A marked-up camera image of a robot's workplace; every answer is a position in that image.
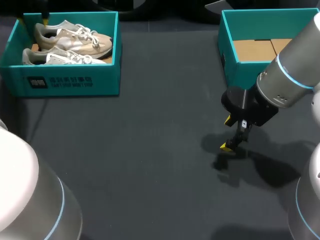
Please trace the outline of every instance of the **beige sneaker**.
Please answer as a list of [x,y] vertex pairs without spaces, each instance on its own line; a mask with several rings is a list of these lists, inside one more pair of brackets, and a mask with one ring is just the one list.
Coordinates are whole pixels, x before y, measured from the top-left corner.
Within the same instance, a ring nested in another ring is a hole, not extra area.
[[93,59],[105,59],[112,54],[111,37],[66,20],[55,26],[37,23],[34,27],[34,37],[42,51],[57,46],[65,51],[89,55]]
[[23,65],[56,65],[56,64],[106,64],[89,55],[80,55],[71,50],[65,51],[54,46],[48,51],[31,51],[26,48],[22,52]]

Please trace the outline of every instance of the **white shoelace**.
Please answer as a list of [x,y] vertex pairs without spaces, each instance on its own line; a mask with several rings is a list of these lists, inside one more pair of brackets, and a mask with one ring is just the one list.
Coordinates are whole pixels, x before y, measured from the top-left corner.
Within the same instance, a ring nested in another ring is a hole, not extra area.
[[66,60],[65,64],[91,64],[93,58],[90,55],[80,55],[74,51],[68,50],[67,56],[70,60]]
[[84,38],[85,40],[91,39],[91,44],[93,47],[99,46],[99,39],[94,36],[94,34],[98,33],[97,31],[91,31],[90,28],[82,26],[81,24],[76,24],[76,26],[79,27],[77,31],[66,31],[72,33],[72,36],[78,36],[80,38]]

